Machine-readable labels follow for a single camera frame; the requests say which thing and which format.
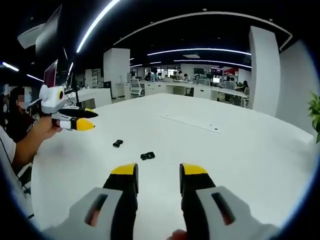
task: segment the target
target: white pillar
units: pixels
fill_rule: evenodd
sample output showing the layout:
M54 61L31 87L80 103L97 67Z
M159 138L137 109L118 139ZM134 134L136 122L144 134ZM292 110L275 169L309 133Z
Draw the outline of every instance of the white pillar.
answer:
M275 117L281 82L276 36L271 31L251 26L249 40L252 63L249 107Z
M84 73L84 77L85 77L85 82L84 82L84 86L87 88L92 88L93 87L93 77L92 77L92 69L86 69L85 73Z
M119 96L117 83L126 83L130 73L130 49L111 48L103 54L103 80L111 82L112 97Z
M142 77L144 78L144 68L143 67L138 67L138 73L137 73L137 77Z

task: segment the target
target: black ceiling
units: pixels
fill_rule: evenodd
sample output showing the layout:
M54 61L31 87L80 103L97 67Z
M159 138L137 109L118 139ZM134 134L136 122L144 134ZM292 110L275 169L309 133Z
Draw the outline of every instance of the black ceiling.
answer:
M2 28L5 36L2 45L2 61L11 63L20 69L42 78L44 67L35 56L35 47L23 49L17 36L26 30L45 23L55 9L62 4L67 28L64 45L69 54L76 49L99 12L110 0L33 0L9 2L7 18ZM216 51L191 51L164 53L147 56L149 53L186 49L186 48L222 48L250 52L250 26L273 31L278 45L288 38L283 31L257 20L232 15L201 15L174 19L142 30L114 45L121 38L151 23L171 17L210 11L233 12L251 15L272 22L293 34L290 46L301 37L305 29L305 16L301 11L306 4L292 6L284 1L275 0L120 0L108 12L91 33L81 52L75 56L75 70L102 68L103 53L112 47L128 48L133 65L151 62L172 64L173 60L187 59L185 54L198 54L201 60L250 65L247 55Z

